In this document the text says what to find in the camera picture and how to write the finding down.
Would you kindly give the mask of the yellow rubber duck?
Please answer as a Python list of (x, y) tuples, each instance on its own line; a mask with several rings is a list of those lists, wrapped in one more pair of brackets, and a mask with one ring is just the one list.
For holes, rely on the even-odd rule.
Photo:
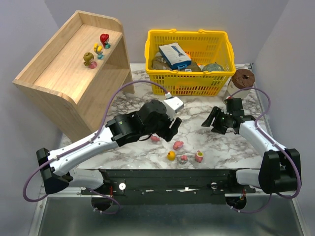
[(174, 161), (176, 159), (176, 153), (174, 151), (170, 151), (168, 154), (167, 154), (167, 159), (169, 161)]

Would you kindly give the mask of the yellow blue duck toy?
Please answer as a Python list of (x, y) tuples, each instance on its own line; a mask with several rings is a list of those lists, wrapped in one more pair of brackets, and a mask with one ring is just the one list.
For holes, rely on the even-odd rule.
[(98, 45), (97, 43), (94, 44), (94, 52), (97, 54), (98, 59), (103, 59), (103, 47), (101, 45)]

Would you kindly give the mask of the brown hat duck toy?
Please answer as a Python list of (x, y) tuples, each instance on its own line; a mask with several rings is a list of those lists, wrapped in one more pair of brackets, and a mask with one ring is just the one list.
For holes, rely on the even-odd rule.
[(87, 52), (83, 56), (84, 65), (90, 69), (95, 69), (97, 67), (97, 62), (94, 59), (94, 55), (90, 52)]

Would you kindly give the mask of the red haired mermaid toy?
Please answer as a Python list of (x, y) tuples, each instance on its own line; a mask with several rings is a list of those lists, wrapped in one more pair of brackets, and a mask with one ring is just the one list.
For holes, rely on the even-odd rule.
[(100, 42), (102, 43), (103, 45), (103, 48), (104, 49), (109, 49), (111, 47), (110, 43), (109, 43), (109, 34), (101, 34), (100, 37)]

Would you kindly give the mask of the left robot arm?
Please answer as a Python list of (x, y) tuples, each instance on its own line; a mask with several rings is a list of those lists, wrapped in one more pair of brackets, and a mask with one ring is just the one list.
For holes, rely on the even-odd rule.
[(99, 170), (79, 169), (78, 165), (102, 152), (122, 147), (156, 134), (169, 142), (178, 133), (181, 119), (176, 114), (184, 107), (177, 97), (162, 102), (152, 100), (140, 110), (117, 115), (97, 131), (64, 148), (36, 152), (39, 164), (49, 161), (41, 171), (46, 194), (55, 194), (69, 186), (100, 188), (104, 177)]

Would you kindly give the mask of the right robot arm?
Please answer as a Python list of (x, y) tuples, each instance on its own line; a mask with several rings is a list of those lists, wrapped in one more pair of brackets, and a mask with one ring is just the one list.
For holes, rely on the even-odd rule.
[(255, 118), (246, 115), (242, 99), (226, 100), (226, 111), (215, 106), (203, 127), (212, 127), (212, 132), (225, 134), (232, 128), (246, 139), (262, 157), (259, 169), (238, 169), (236, 181), (240, 185), (251, 185), (264, 193), (297, 191), (301, 187), (300, 153), (276, 142), (255, 123)]

